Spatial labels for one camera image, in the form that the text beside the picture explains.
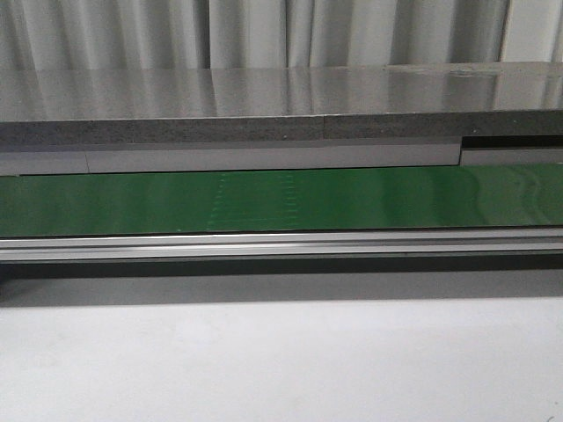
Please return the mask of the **green conveyor belt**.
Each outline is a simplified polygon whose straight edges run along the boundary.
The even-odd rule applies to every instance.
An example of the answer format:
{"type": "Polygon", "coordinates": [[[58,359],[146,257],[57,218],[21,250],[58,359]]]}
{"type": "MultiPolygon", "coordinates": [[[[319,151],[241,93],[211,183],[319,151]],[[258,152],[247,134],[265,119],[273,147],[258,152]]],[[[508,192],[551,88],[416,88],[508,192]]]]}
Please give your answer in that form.
{"type": "Polygon", "coordinates": [[[558,226],[560,164],[4,177],[4,237],[558,226]]]}

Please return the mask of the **grey conveyor rear guide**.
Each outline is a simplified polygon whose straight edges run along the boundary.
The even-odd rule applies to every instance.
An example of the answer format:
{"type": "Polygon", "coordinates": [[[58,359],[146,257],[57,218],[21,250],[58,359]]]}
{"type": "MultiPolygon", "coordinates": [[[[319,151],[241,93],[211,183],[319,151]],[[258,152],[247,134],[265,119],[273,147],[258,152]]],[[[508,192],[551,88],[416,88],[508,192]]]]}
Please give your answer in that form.
{"type": "Polygon", "coordinates": [[[561,161],[562,138],[559,135],[12,146],[1,149],[1,173],[4,176],[556,164],[561,161]]]}

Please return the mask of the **white pleated curtain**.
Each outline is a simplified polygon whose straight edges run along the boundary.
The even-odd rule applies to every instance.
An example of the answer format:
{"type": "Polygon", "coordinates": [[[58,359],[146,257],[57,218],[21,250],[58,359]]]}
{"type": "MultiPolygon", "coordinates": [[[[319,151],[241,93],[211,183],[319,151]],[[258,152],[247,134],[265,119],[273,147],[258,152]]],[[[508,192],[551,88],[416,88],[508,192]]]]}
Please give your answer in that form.
{"type": "Polygon", "coordinates": [[[558,62],[559,1],[4,1],[3,69],[558,62]]]}

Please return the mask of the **aluminium conveyor front rail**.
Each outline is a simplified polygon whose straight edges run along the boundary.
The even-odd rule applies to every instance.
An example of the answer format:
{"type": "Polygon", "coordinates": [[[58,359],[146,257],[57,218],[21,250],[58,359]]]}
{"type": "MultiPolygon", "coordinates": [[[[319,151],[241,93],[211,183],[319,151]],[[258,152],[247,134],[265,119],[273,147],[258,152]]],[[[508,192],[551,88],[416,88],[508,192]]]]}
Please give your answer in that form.
{"type": "Polygon", "coordinates": [[[561,251],[560,228],[407,229],[351,232],[14,238],[1,260],[329,256],[448,252],[561,251]]]}

